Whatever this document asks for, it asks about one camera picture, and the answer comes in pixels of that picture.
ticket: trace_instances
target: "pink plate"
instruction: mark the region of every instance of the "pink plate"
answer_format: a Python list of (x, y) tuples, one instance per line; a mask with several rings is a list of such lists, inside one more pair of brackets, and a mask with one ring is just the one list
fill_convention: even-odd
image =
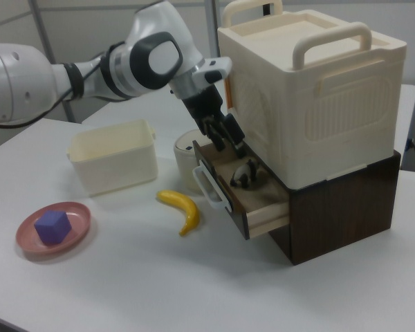
[[(71, 231), (66, 235), (63, 242), (50, 246), (41, 241), (34, 227), (34, 223), (48, 210), (65, 211), (72, 226)], [(75, 202), (56, 203), (43, 207), (26, 218), (17, 230), (15, 239), (20, 248), (25, 252), (52, 254), (53, 252), (69, 248), (81, 240), (88, 232), (90, 225), (91, 212), (85, 205)]]

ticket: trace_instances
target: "cream plastic container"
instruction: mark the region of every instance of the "cream plastic container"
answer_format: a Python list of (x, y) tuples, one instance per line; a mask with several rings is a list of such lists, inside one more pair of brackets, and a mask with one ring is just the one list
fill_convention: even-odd
[(90, 196), (158, 175), (154, 131), (146, 120), (79, 133), (72, 138), (68, 157)]
[(228, 97), (245, 142), (291, 189), (392, 156), (406, 43), (313, 10), (232, 25), (268, 1), (226, 6)]

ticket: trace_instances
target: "purple cube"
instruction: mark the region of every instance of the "purple cube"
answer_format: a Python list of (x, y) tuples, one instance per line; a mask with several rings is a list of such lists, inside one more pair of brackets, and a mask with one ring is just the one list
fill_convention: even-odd
[(34, 227), (45, 244), (61, 243), (72, 229), (65, 211), (46, 211)]

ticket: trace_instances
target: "wooden drawer unit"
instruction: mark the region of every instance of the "wooden drawer unit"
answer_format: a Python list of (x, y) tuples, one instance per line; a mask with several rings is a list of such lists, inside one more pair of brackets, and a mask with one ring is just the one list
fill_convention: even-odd
[[(257, 170), (257, 180), (248, 189), (229, 186), (235, 170), (248, 159), (237, 159), (228, 145), (218, 152), (214, 145), (200, 147), (194, 143), (199, 164), (205, 166), (211, 185), (218, 186), (220, 195), (227, 199), (227, 210), (245, 239), (251, 239), (263, 233), (289, 224), (289, 197), (280, 183), (264, 168)], [(248, 158), (256, 158), (248, 150)]]
[[(247, 159), (231, 148), (194, 142), (197, 161), (245, 239), (269, 233), (296, 265), (391, 227), (400, 154), (350, 174), (298, 190), (287, 188), (265, 165), (252, 187), (230, 187)], [(248, 157), (256, 157), (247, 148)]]

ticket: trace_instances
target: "panda toy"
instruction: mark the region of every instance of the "panda toy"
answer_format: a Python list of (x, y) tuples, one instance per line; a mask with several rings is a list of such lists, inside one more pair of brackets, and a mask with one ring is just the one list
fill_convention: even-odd
[(249, 159), (249, 161), (238, 167), (230, 179), (231, 187), (238, 187), (238, 183), (242, 188), (246, 189), (249, 187), (249, 182), (257, 180), (257, 170), (259, 163), (255, 160)]

